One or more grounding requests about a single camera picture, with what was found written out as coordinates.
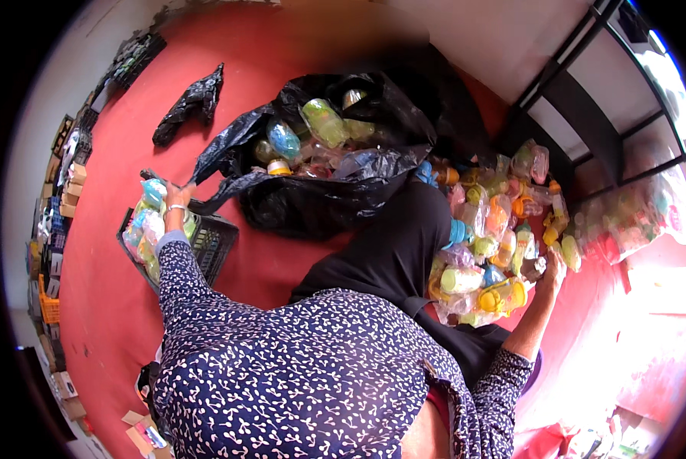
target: woman's hand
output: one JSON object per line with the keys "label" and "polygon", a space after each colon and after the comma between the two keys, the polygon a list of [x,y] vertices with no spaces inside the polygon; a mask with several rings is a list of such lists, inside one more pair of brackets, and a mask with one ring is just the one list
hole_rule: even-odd
{"label": "woman's hand", "polygon": [[[167,204],[167,208],[170,208],[173,204],[185,206],[190,203],[190,198],[192,193],[195,192],[195,184],[190,183],[185,185],[183,188],[177,188],[171,183],[167,183],[167,197],[164,199],[164,203]],[[185,211],[182,208],[173,208],[167,210],[164,214],[164,232],[169,233],[170,231],[179,229],[182,230],[182,226],[185,220]]]}
{"label": "woman's hand", "polygon": [[187,207],[195,189],[196,185],[193,183],[187,184],[183,188],[177,188],[175,185],[167,183],[167,197],[165,198],[164,203],[167,204],[167,207],[170,207],[173,204],[180,204],[181,206]]}
{"label": "woman's hand", "polygon": [[568,272],[568,266],[565,260],[562,259],[562,254],[555,252],[552,247],[547,248],[547,269],[544,271],[543,280],[559,291],[562,286],[562,281]]}

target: silver bracelet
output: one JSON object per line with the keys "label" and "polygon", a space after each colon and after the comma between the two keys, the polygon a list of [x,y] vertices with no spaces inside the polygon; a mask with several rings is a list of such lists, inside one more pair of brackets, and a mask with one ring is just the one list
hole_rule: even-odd
{"label": "silver bracelet", "polygon": [[182,222],[187,222],[187,220],[190,218],[190,211],[187,210],[187,206],[183,206],[182,204],[173,204],[172,206],[167,207],[167,212],[174,208],[181,208],[185,211],[184,216],[182,218]]}

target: black plastic bag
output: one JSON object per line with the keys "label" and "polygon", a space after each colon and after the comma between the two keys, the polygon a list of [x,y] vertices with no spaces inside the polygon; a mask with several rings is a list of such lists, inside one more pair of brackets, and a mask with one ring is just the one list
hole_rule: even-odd
{"label": "black plastic bag", "polygon": [[223,62],[215,72],[187,87],[157,126],[152,142],[158,147],[166,147],[175,138],[180,125],[192,117],[197,118],[203,125],[209,125],[215,114],[221,87],[223,87]]}
{"label": "black plastic bag", "polygon": [[[341,110],[348,89],[366,90],[368,96]],[[326,98],[341,117],[374,122],[390,133],[382,154],[344,180],[250,173],[257,165],[254,141],[265,136],[269,119],[278,115],[300,125],[299,107],[312,98]],[[287,82],[274,101],[239,116],[201,153],[190,181],[201,183],[217,170],[224,179],[211,199],[191,210],[209,215],[238,195],[244,216],[255,228],[328,239],[375,216],[436,140],[424,113],[384,73],[302,76]]]}

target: sleeve cuff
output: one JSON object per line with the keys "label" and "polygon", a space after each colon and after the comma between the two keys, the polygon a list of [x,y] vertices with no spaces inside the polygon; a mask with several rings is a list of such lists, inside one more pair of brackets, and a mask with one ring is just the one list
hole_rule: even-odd
{"label": "sleeve cuff", "polygon": [[156,253],[157,257],[159,257],[159,254],[162,253],[164,246],[167,243],[172,243],[173,241],[179,241],[190,246],[190,242],[187,240],[183,230],[172,230],[169,233],[164,233],[164,236],[159,239],[157,246],[154,248],[154,252]]}

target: pile of plastic bottles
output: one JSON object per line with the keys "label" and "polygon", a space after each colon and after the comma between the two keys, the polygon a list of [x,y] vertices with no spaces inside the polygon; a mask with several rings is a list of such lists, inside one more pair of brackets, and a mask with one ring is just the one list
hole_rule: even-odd
{"label": "pile of plastic bottles", "polygon": [[430,272],[428,291],[438,300],[442,323],[457,320],[478,327],[527,304],[529,285],[546,269],[527,217],[547,211],[543,242],[561,252],[570,269],[580,269],[575,238],[564,235],[558,241],[570,217],[557,181],[544,186],[548,171],[549,152],[534,140],[525,142],[511,160],[499,155],[495,170],[459,173],[437,158],[420,168],[418,178],[447,193],[453,227],[458,222],[465,226],[463,237],[456,235],[462,242],[440,251]]}
{"label": "pile of plastic bottles", "polygon": [[[154,249],[164,236],[164,213],[167,211],[164,199],[167,197],[167,188],[159,179],[141,181],[141,184],[142,197],[134,207],[132,221],[121,235],[134,260],[143,264],[149,277],[159,283],[159,262]],[[187,213],[183,231],[188,239],[195,233],[199,218],[191,212]]]}
{"label": "pile of plastic bottles", "polygon": [[686,181],[679,167],[595,197],[568,229],[587,259],[616,264],[671,234],[686,244]]}
{"label": "pile of plastic bottles", "polygon": [[[343,97],[343,109],[366,97],[363,90],[349,90]],[[325,99],[315,98],[300,108],[305,125],[291,127],[279,117],[267,124],[267,138],[254,143],[252,168],[280,176],[315,179],[345,179],[371,163],[378,147],[368,148],[367,141],[376,125],[338,116]]]}

